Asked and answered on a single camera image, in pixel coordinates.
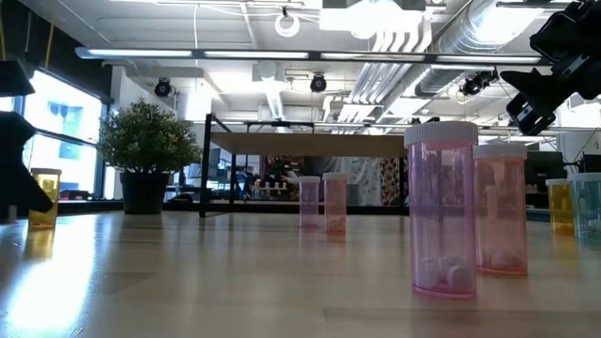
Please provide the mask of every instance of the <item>shelf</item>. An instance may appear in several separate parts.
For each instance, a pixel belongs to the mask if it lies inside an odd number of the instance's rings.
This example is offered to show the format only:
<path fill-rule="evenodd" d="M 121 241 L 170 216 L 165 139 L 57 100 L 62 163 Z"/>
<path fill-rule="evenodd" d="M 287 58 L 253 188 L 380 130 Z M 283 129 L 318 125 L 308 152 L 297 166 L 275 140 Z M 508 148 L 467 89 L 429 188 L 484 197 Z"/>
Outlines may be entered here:
<path fill-rule="evenodd" d="M 399 158 L 406 153 L 403 136 L 394 135 L 214 132 L 210 138 L 238 155 Z"/>

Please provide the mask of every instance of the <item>ceiling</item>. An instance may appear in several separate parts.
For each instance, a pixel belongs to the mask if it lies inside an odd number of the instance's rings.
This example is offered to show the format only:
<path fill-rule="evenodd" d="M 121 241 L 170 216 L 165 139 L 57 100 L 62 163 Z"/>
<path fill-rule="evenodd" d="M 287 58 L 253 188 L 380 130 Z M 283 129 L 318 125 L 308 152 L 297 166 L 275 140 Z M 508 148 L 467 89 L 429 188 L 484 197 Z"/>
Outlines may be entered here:
<path fill-rule="evenodd" d="M 84 45 L 112 48 L 194 48 L 192 6 L 157 6 L 149 3 L 116 2 L 111 0 L 21 0 L 38 15 L 53 22 Z M 446 9 L 433 15 L 433 33 L 451 18 L 465 0 L 447 0 Z M 305 9 L 290 9 L 290 12 L 316 16 L 321 0 L 304 1 Z M 198 48 L 219 49 L 271 49 L 271 50 L 335 50 L 367 51 L 373 47 L 374 39 L 354 38 L 349 32 L 319 30 L 318 23 L 300 21 L 300 32 L 293 38 L 284 38 L 274 29 L 275 16 L 258 16 L 278 13 L 278 8 L 248 7 L 250 29 L 242 9 L 236 7 L 206 8 L 196 12 Z M 548 15 L 535 20 L 526 31 L 507 44 L 503 53 L 531 54 L 528 37 L 535 33 Z M 267 105 L 265 94 L 240 89 L 241 84 L 251 81 L 254 61 L 208 61 L 199 60 L 153 60 L 136 61 L 131 77 L 139 83 L 153 85 L 156 78 L 145 76 L 148 69 L 161 67 L 200 68 L 214 83 L 228 105 L 220 106 L 223 111 L 256 111 Z M 358 63 L 284 63 L 286 77 L 291 78 L 290 90 L 282 93 L 284 105 L 322 107 L 326 95 L 347 92 L 352 89 L 361 70 Z M 315 72 L 322 72 L 328 81 L 328 92 L 312 94 L 309 83 Z M 194 78 L 180 79 L 182 88 L 192 87 Z M 508 96 L 516 91 L 508 84 L 494 84 L 477 98 L 464 102 L 452 86 L 442 95 L 442 100 L 433 100 L 425 108 L 427 115 L 455 116 L 477 123 L 493 123 L 504 114 Z"/>

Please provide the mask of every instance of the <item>security camera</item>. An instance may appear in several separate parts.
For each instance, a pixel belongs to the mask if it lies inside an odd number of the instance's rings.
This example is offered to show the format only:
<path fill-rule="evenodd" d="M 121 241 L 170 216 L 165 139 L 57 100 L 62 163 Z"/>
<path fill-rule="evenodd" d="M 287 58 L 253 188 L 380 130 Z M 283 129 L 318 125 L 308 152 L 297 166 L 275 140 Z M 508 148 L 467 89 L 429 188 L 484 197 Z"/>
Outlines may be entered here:
<path fill-rule="evenodd" d="M 176 92 L 176 89 L 172 87 L 170 84 L 169 78 L 160 78 L 159 83 L 154 87 L 154 93 L 159 98 L 168 98 L 173 96 Z"/>
<path fill-rule="evenodd" d="M 328 84 L 326 83 L 326 79 L 323 77 L 323 74 L 315 74 L 313 75 L 313 80 L 311 80 L 311 91 L 314 93 L 321 93 L 326 90 Z"/>

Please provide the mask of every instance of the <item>white ceiling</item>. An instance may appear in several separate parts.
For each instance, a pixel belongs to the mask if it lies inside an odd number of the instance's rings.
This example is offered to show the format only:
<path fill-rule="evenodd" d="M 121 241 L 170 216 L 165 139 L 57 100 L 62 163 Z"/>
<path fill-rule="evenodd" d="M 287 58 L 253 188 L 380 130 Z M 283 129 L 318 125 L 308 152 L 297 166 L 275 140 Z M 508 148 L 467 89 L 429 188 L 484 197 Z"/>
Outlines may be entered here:
<path fill-rule="evenodd" d="M 149 3 L 124 3 L 110 0 L 21 0 L 37 14 L 56 24 L 84 45 L 91 47 L 115 48 L 193 48 L 194 7 L 156 6 Z M 435 17 L 433 30 L 457 11 L 464 0 L 448 0 L 447 10 Z M 305 1 L 308 8 L 321 8 L 320 0 Z M 222 8 L 240 14 L 239 8 Z M 277 8 L 248 8 L 251 14 L 277 12 Z M 318 10 L 303 11 L 317 14 Z M 546 17 L 536 20 L 522 36 L 509 43 L 503 52 L 531 53 L 528 37 L 535 33 Z M 348 32 L 321 31 L 317 23 L 301 21 L 300 32 L 293 38 L 283 38 L 274 30 L 273 16 L 251 17 L 250 25 L 256 46 L 252 44 L 249 30 L 241 16 L 223 14 L 209 8 L 197 11 L 197 32 L 199 48 L 231 49 L 273 49 L 273 50 L 369 50 L 373 40 L 354 38 Z M 248 61 L 176 61 L 161 60 L 136 61 L 138 71 L 156 67 L 198 67 L 205 71 L 212 82 L 223 92 L 223 98 L 230 102 L 231 110 L 256 110 L 266 105 L 266 98 L 260 93 L 239 93 L 232 86 L 250 82 L 252 64 Z M 312 95 L 309 91 L 310 76 L 313 72 L 323 72 L 328 80 L 328 90 L 350 90 L 357 79 L 362 64 L 357 63 L 285 63 L 287 70 L 297 69 L 292 91 L 284 92 L 284 104 L 322 106 L 324 95 Z M 156 79 L 142 79 L 141 82 L 156 83 Z M 508 84 L 504 89 L 514 95 L 515 90 Z M 436 115 L 481 115 L 478 122 L 504 113 L 507 94 L 498 85 L 483 92 L 483 96 L 460 104 L 455 99 L 456 88 L 450 89 L 449 100 L 433 100 L 426 108 Z"/>

